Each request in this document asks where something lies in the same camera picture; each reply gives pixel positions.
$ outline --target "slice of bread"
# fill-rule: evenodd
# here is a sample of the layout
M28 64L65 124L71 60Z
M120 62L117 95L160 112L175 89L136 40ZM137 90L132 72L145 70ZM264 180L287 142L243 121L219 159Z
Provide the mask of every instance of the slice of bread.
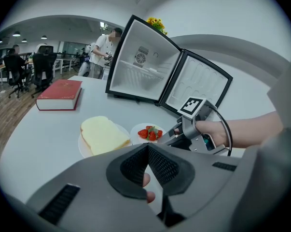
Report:
M104 116L84 121L81 135L94 156L122 148L130 142L130 138Z

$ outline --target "fridge vent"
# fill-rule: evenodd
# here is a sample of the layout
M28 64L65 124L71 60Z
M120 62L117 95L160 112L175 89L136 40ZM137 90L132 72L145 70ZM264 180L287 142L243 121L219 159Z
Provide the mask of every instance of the fridge vent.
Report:
M138 51L141 53L144 53L145 55L148 55L148 53L149 53L149 50L143 46L140 46Z
M137 56L136 56L136 60L138 63L140 64L143 64L145 62L145 55L143 53L139 53Z

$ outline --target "black cable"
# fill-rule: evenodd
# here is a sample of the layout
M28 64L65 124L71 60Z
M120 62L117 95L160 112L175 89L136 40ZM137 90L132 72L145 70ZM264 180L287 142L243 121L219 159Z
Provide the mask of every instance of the black cable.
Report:
M230 136L230 145L229 145L229 150L228 150L228 156L231 156L231 151L232 151L232 147L233 147L233 137L232 137L232 133L231 133L231 130L230 130L230 127L229 127L227 121L223 118L223 116L220 114L220 112L218 112L218 110L214 106L208 105L208 104L205 104L205 106L208 106L209 108L211 108L225 124L225 126L228 130L229 136Z

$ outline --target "finger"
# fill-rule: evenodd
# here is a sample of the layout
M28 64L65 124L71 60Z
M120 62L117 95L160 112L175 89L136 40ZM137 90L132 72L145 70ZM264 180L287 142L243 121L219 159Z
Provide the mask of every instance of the finger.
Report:
M151 180L151 177L148 173L144 173L143 176L143 187L145 187Z
M154 201L155 193L153 193L152 191L147 191L146 195L147 195L147 203L150 203L150 202Z

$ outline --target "vent grille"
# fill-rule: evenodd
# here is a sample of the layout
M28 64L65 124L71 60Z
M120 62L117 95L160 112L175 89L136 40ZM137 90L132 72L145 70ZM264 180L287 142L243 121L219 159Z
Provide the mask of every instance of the vent grille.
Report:
M39 213L39 216L56 225L63 216L68 206L77 195L80 187L67 184Z
M143 46L140 46L138 51L141 53L144 53L145 55L148 55L148 53L149 53L149 50Z
M140 67L140 68L143 67L142 64L138 64L138 63L136 63L136 62L134 62L133 65L138 66L138 67Z
M235 169L236 169L235 165L230 165L230 164L222 163L222 162L219 162L219 161L214 163L212 166L216 167L216 168L221 168L221 169L225 169L225 170L228 170L228 171L232 171L232 172L234 172Z
M142 53L139 53L137 56L136 56L136 61L140 64L143 64L145 62L146 58L145 58L145 55L142 54Z

